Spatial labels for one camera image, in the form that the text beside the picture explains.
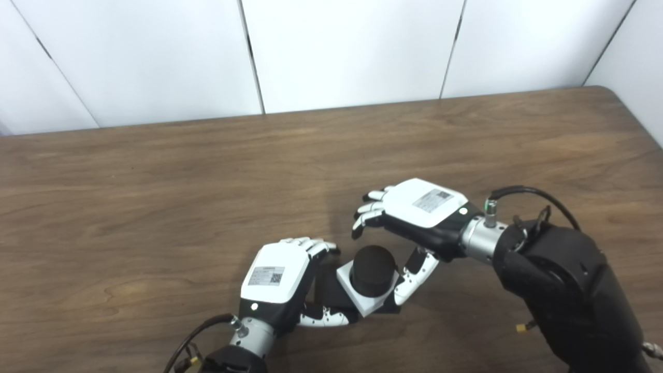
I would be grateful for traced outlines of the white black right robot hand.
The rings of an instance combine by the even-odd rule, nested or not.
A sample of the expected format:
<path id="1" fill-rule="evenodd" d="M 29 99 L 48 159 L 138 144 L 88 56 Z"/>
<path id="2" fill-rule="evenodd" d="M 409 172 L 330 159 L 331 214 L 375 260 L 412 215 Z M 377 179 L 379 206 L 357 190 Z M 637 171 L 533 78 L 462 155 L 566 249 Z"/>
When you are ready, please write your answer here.
<path id="1" fill-rule="evenodd" d="M 467 197 L 422 179 L 409 179 L 363 196 L 351 238 L 365 227 L 386 231 L 416 244 L 393 293 L 385 304 L 401 306 L 433 273 L 440 262 L 466 258 L 462 234 L 481 211 Z"/>

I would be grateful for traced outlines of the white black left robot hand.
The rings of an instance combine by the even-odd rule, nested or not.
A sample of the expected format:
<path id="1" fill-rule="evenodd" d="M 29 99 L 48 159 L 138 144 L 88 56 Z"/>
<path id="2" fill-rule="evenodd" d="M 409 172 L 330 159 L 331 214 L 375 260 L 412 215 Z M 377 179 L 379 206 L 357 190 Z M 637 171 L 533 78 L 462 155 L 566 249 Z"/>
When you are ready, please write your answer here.
<path id="1" fill-rule="evenodd" d="M 339 253 L 336 243 L 321 238 L 285 238 L 264 245 L 242 282 L 239 318 L 267 323 L 277 337 L 291 333 L 296 326 L 357 323 L 357 312 L 306 300 L 322 261 Z"/>

